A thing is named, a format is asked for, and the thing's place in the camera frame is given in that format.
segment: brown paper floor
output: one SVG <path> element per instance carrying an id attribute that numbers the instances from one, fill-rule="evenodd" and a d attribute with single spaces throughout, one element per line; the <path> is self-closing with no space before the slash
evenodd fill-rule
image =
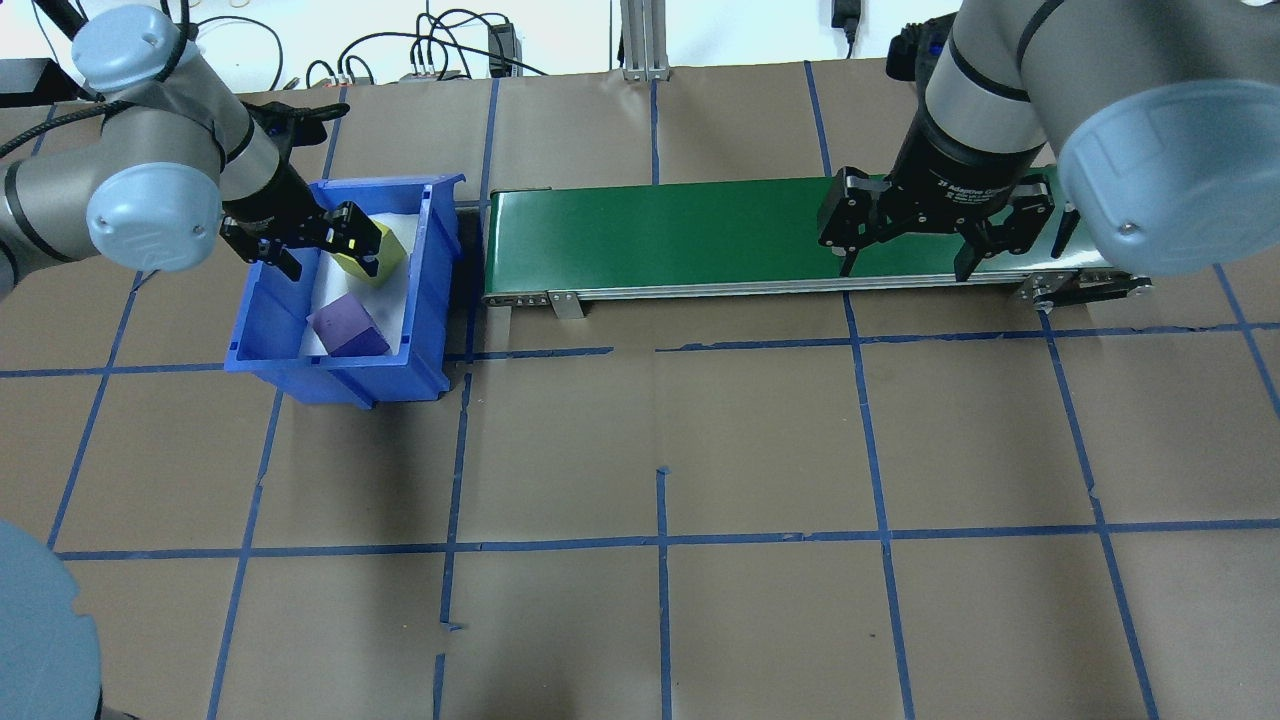
<path id="1" fill-rule="evenodd" d="M 467 174 L 438 402 L 302 406 L 221 373 L 225 249 L 137 290 L 49 270 L 0 305 L 0 516 L 79 580 L 110 705 L 1276 716 L 1280 251 L 1043 324 L 1007 288 L 468 311 L 492 190 L 883 172 L 914 106 L 877 61 L 650 92 L 283 96 L 353 104 L 294 155 L 307 178 Z"/>

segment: blue bin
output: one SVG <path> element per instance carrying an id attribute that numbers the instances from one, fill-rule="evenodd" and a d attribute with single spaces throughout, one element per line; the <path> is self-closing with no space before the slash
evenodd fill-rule
<path id="1" fill-rule="evenodd" d="M 370 357 L 298 357 L 311 313 L 311 291 L 321 252 L 291 251 L 302 264 L 292 282 L 275 268 L 255 263 L 244 283 L 227 361 L 229 373 L 253 373 L 300 402 L 375 402 L 436 400 L 449 389 L 444 377 L 444 332 L 453 263 L 462 255 L 453 186 L 461 174 L 321 181 L 316 201 L 332 210 L 352 200 L 365 213 L 417 213 L 408 263 L 408 299 L 399 351 Z M 383 328 L 388 338 L 392 328 Z"/>

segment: green conveyor belt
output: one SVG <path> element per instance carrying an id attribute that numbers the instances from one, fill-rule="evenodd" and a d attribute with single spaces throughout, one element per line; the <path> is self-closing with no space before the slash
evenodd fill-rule
<path id="1" fill-rule="evenodd" d="M 1056 168 L 1048 168 L 1055 197 Z M 861 252 L 852 278 L 817 241 L 829 178 L 500 192 L 493 199 L 485 278 L 490 302 L 547 291 L 588 299 L 801 292 L 948 284 L 960 236 L 906 234 Z M 1048 256 L 1061 217 L 1030 252 L 984 261 L 977 283 L 1034 270 L 1103 268 L 1082 223 Z"/>

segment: white wall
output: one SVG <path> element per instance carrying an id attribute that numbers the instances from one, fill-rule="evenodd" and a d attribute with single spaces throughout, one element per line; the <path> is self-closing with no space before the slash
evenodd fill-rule
<path id="1" fill-rule="evenodd" d="M 138 0 L 83 0 L 90 15 Z M 177 12 L 178 0 L 173 0 Z M 511 15 L 524 42 L 525 61 L 548 73 L 590 73 L 613 67 L 620 19 L 618 0 L 435 0 L 440 13 L 462 6 Z M 960 0 L 864 0 L 863 24 L 854 55 L 883 56 L 888 41 L 906 22 L 946 14 Z M 284 42 L 284 76 L 301 77 L 315 59 L 333 63 L 352 40 L 379 31 L 412 32 L 422 12 L 417 0 L 198 0 L 196 20 L 221 14 L 248 15 L 270 24 Z M 844 58 L 844 33 L 828 26 L 831 0 L 667 0 L 668 55 L 673 65 L 723 65 Z M 45 28 L 63 68 L 70 67 L 69 42 L 49 20 Z M 460 42 L 486 49 L 479 26 L 456 31 Z M 408 38 L 379 38 L 356 54 L 374 68 L 379 83 L 410 72 Z M 265 90 L 275 74 L 275 42 L 247 23 L 218 23 L 201 29 L 205 58 L 237 92 Z M 29 0 L 0 3 L 0 58 L 46 58 Z M 472 70 L 488 69 L 472 56 Z M 457 67 L 457 61 L 451 67 Z"/>

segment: blue tape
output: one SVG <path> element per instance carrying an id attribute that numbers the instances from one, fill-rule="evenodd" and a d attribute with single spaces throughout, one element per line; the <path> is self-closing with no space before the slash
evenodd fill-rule
<path id="1" fill-rule="evenodd" d="M 940 333 L 940 334 L 883 334 L 883 336 L 868 336 L 859 338 L 859 345 L 886 345 L 886 343 L 904 343 L 904 342 L 927 342 L 927 341 L 941 341 L 941 342 L 970 342 L 970 341 L 986 341 L 986 340 L 1038 340 L 1041 333 L 1038 331 L 996 331 L 996 332 L 974 332 L 974 333 Z"/>
<path id="2" fill-rule="evenodd" d="M 772 350 L 781 347 L 840 347 L 849 345 L 846 337 L 819 337 L 806 340 L 742 340 L 724 342 L 690 342 L 680 347 L 659 347 L 654 352 L 704 352 L 709 350 Z"/>
<path id="3" fill-rule="evenodd" d="M 227 676 L 227 659 L 232 651 L 232 635 L 236 632 L 236 616 L 239 614 L 239 598 L 244 589 L 244 571 L 248 569 L 253 548 L 253 530 L 257 527 L 257 512 L 262 503 L 262 483 L 253 486 L 253 500 L 248 506 L 248 520 L 244 521 L 244 537 L 241 541 L 239 561 L 236 562 L 236 580 L 232 583 L 232 600 L 227 605 L 227 621 L 223 624 L 223 639 L 218 647 L 218 665 L 214 666 L 214 687 L 209 693 L 209 712 L 205 720 L 218 717 L 218 703 L 221 702 L 223 679 Z"/>
<path id="4" fill-rule="evenodd" d="M 1028 538 L 1044 536 L 1087 536 L 1097 525 L 1024 525 L 1014 528 L 927 528 L 892 530 L 893 539 Z"/>
<path id="5" fill-rule="evenodd" d="M 1235 314 L 1235 320 L 1240 323 L 1240 332 L 1244 334 L 1244 342 L 1249 346 L 1249 354 L 1253 355 L 1253 364 L 1258 368 L 1258 375 L 1262 377 L 1262 387 L 1267 391 L 1267 397 L 1271 398 L 1271 410 L 1275 411 L 1276 418 L 1280 418 L 1280 393 L 1276 392 L 1275 380 L 1271 379 L 1271 370 L 1267 368 L 1267 361 L 1262 357 L 1262 350 L 1258 348 L 1258 341 L 1253 337 L 1253 331 L 1249 327 L 1248 320 L 1244 319 L 1244 309 L 1240 307 L 1240 301 L 1235 297 L 1235 290 L 1231 287 L 1231 281 L 1226 277 L 1226 270 L 1222 265 L 1213 265 L 1213 272 L 1217 273 L 1217 282 L 1222 286 L 1222 292 L 1226 293 L 1226 301 L 1231 305 L 1231 313 Z"/>
<path id="6" fill-rule="evenodd" d="M 1240 325 L 1228 323 L 1203 328 L 1187 325 L 1155 325 L 1149 328 L 1080 328 L 1053 331 L 1053 337 L 1123 337 L 1142 334 L 1188 334 L 1188 333 L 1226 333 L 1238 332 Z"/>
<path id="7" fill-rule="evenodd" d="M 1280 518 L 1243 518 L 1236 520 L 1167 520 L 1148 523 L 1108 523 L 1106 530 L 1120 534 L 1194 533 L 1215 530 L 1280 530 Z M 1015 525 L 987 528 L 919 528 L 890 530 L 893 539 L 965 539 L 1023 538 L 1046 536 L 1087 536 L 1097 525 Z M 558 550 L 596 550 L 609 547 L 707 546 L 707 544 L 777 544 L 794 542 L 873 542 L 878 530 L 835 530 L 817 533 L 727 533 L 684 536 L 622 536 L 553 541 L 497 541 L 465 543 L 401 543 L 339 544 L 298 547 L 255 547 L 252 557 L 342 557 L 361 555 L 443 555 L 445 552 L 545 552 Z M 78 560 L 207 560 L 238 557 L 239 550 L 173 548 L 173 550 L 97 550 L 59 551 L 58 557 Z"/>
<path id="8" fill-rule="evenodd" d="M 489 176 L 493 168 L 493 137 L 494 127 L 498 124 L 498 91 L 500 86 L 500 78 L 493 78 L 489 85 L 489 115 L 485 119 L 484 128 L 484 159 L 480 165 L 480 200 L 477 208 L 480 209 L 479 217 L 476 218 L 477 224 L 477 247 L 476 252 L 479 258 L 476 259 L 476 277 L 472 278 L 475 283 L 475 292 L 471 293 L 467 306 L 467 334 L 466 334 L 466 356 L 467 364 L 475 363 L 476 355 L 476 327 L 480 322 L 480 299 L 484 295 L 484 266 L 486 250 L 486 228 L 484 225 L 484 214 L 489 208 Z"/>
<path id="9" fill-rule="evenodd" d="M 867 392 L 867 372 L 863 364 L 861 338 L 854 305 L 845 292 L 845 322 L 849 324 L 849 343 L 854 351 L 854 379 L 858 386 L 858 409 L 861 413 L 863 436 L 867 441 L 867 464 L 872 474 L 872 495 L 876 500 L 876 529 L 881 541 L 881 561 L 884 566 L 884 591 L 888 596 L 888 621 L 893 630 L 893 655 L 897 659 L 897 678 L 902 692 L 902 712 L 906 720 L 915 720 L 915 700 L 911 694 L 911 674 L 906 665 L 906 639 L 902 637 L 902 612 L 897 600 L 897 574 L 893 571 L 893 538 L 884 506 L 884 486 L 881 482 L 879 454 L 876 450 L 876 429 L 872 423 L 870 397 Z"/>
<path id="10" fill-rule="evenodd" d="M 818 147 L 822 150 L 822 174 L 831 177 L 831 152 L 827 149 L 827 126 L 822 122 L 822 102 L 818 101 L 818 83 L 813 79 L 813 63 L 804 61 L 804 77 L 809 83 L 809 102 L 813 105 L 813 122 L 818 128 Z"/>
<path id="11" fill-rule="evenodd" d="M 613 347 L 561 347 L 554 350 L 511 350 L 506 352 L 476 352 L 475 360 L 527 360 L 531 357 L 586 357 L 608 355 Z"/>
<path id="12" fill-rule="evenodd" d="M 266 469 L 271 464 L 271 448 L 275 447 L 275 428 L 280 421 L 280 405 L 284 402 L 284 391 L 275 391 L 275 401 L 271 404 L 271 419 L 266 421 L 266 441 L 262 443 L 262 457 L 257 462 L 257 482 L 266 477 Z"/>
<path id="13" fill-rule="evenodd" d="M 431 720 L 440 720 L 444 705 L 444 653 L 435 656 L 435 674 L 431 676 Z"/>
<path id="14" fill-rule="evenodd" d="M 778 544 L 792 542 L 865 542 L 878 541 L 878 530 L 837 530 L 818 533 L 727 533 L 668 536 L 666 544 Z"/>
<path id="15" fill-rule="evenodd" d="M 52 105 L 49 106 L 49 113 L 45 115 L 45 122 L 47 123 L 52 120 L 55 114 L 58 114 L 58 102 L 54 102 Z M 40 137 L 36 138 L 36 145 L 31 147 L 31 155 L 29 155 L 31 158 L 40 155 L 40 149 L 45 146 L 46 135 L 49 133 L 42 132 L 40 133 Z"/>
<path id="16" fill-rule="evenodd" d="M 65 378 L 73 375 L 105 375 L 105 368 L 52 368 L 46 370 L 0 370 L 5 378 Z"/>
<path id="17" fill-rule="evenodd" d="M 142 273 L 133 275 L 134 284 L 140 277 L 142 277 Z M 97 393 L 93 395 L 93 405 L 90 406 L 88 418 L 84 420 L 84 432 L 81 433 L 81 442 L 76 447 L 76 459 L 72 461 L 70 473 L 67 475 L 67 484 L 63 487 L 63 497 L 58 501 L 58 511 L 54 514 L 54 523 L 49 529 L 49 538 L 45 541 L 49 550 L 54 550 L 54 546 L 58 544 L 58 536 L 63 532 L 67 509 L 70 506 L 72 493 L 76 492 L 76 482 L 79 480 L 84 452 L 88 451 L 88 441 L 93 437 L 93 424 L 97 423 L 97 414 L 102 409 L 102 398 L 106 396 L 106 383 L 111 379 L 111 368 L 115 365 L 115 356 L 120 352 L 120 342 L 124 341 L 124 328 L 129 324 L 129 315 L 133 314 L 134 300 L 137 300 L 137 293 L 131 291 L 124 300 L 120 322 L 116 324 L 115 337 L 111 340 L 111 351 L 106 356 L 106 366 L 102 368 L 102 379 L 97 383 Z"/>
<path id="18" fill-rule="evenodd" d="M 658 81 L 649 81 L 649 149 L 650 149 L 650 184 L 659 184 L 662 181 L 658 159 Z"/>
<path id="19" fill-rule="evenodd" d="M 502 81 L 493 78 L 489 86 L 489 117 L 484 126 L 484 164 L 480 165 L 480 202 L 489 200 L 489 169 L 493 165 L 493 135 L 498 124 L 498 88 Z"/>
<path id="20" fill-rule="evenodd" d="M 233 547 L 216 548 L 174 548 L 174 550 L 82 550 L 58 552 L 64 561 L 105 561 L 105 560 L 211 560 L 239 557 L 239 550 Z"/>
<path id="21" fill-rule="evenodd" d="M 347 101 L 347 88 L 343 87 L 338 91 L 338 102 Z M 333 154 L 338 149 L 338 133 L 342 132 L 342 118 L 333 122 L 333 131 L 329 133 L 329 150 L 325 151 L 324 156 L 324 172 L 320 173 L 321 179 L 329 179 L 329 170 L 333 169 Z"/>
<path id="22" fill-rule="evenodd" d="M 671 470 L 658 468 L 658 638 L 662 673 L 662 719 L 671 720 L 671 577 L 667 571 L 667 475 Z"/>
<path id="23" fill-rule="evenodd" d="M 252 557 L 351 557 L 361 555 L 439 555 L 451 552 L 448 543 L 332 544 L 297 547 L 255 547 Z"/>
<path id="24" fill-rule="evenodd" d="M 141 290 L 142 286 L 145 286 L 148 282 L 151 282 L 151 278 L 154 278 L 154 277 L 156 277 L 159 274 L 160 274 L 160 270 L 151 270 L 150 273 L 147 273 L 146 277 L 143 277 L 143 278 L 141 278 L 141 279 L 138 279 L 137 282 L 133 283 L 133 292 L 137 292 L 138 290 Z"/>
<path id="25" fill-rule="evenodd" d="M 221 363 L 187 363 L 179 365 L 127 365 L 111 368 L 113 375 L 147 375 L 164 373 L 212 373 L 223 369 Z"/>
<path id="26" fill-rule="evenodd" d="M 1115 548 L 1111 544 L 1111 533 L 1107 528 L 1106 514 L 1102 511 L 1102 501 L 1096 497 L 1096 479 L 1093 477 L 1093 468 L 1089 464 L 1088 450 L 1084 447 L 1084 433 L 1080 430 L 1080 419 L 1075 413 L 1075 401 L 1071 400 L 1071 388 L 1066 382 L 1066 370 L 1062 368 L 1062 356 L 1057 350 L 1053 327 L 1050 324 L 1048 315 L 1043 313 L 1041 314 L 1041 329 L 1044 342 L 1048 346 L 1053 374 L 1057 377 L 1057 389 L 1059 395 L 1062 396 L 1062 409 L 1066 411 L 1066 420 L 1071 428 L 1071 439 L 1075 443 L 1075 455 L 1080 464 L 1080 474 L 1084 478 L 1084 488 L 1093 507 L 1093 519 L 1097 525 L 1098 538 L 1102 541 L 1102 556 L 1107 564 L 1107 574 L 1111 577 L 1111 588 L 1115 591 L 1116 606 L 1120 610 L 1120 624 L 1124 628 L 1125 641 L 1129 644 L 1134 673 L 1138 675 L 1142 701 L 1147 707 L 1148 720 L 1156 720 L 1160 717 L 1160 711 L 1156 707 L 1156 696 L 1151 689 L 1151 679 L 1147 676 L 1147 664 L 1142 657 L 1142 647 L 1138 644 L 1138 632 L 1133 624 L 1133 615 L 1129 612 L 1129 600 L 1125 594 L 1124 580 L 1120 578 L 1120 566 L 1116 562 Z"/>
<path id="27" fill-rule="evenodd" d="M 1111 533 L 1187 533 L 1212 530 L 1280 530 L 1280 518 L 1247 518 L 1239 520 L 1172 520 L 1157 523 L 1108 524 Z"/>
<path id="28" fill-rule="evenodd" d="M 452 547 L 458 542 L 458 514 L 462 509 L 462 474 L 467 457 L 467 424 L 471 410 L 471 373 L 463 378 L 462 407 L 458 410 L 458 439 L 453 451 L 453 489 L 449 495 L 449 529 L 445 542 Z M 453 609 L 453 568 L 457 555 L 449 551 L 444 556 L 444 578 L 440 582 L 440 623 L 449 623 Z"/>

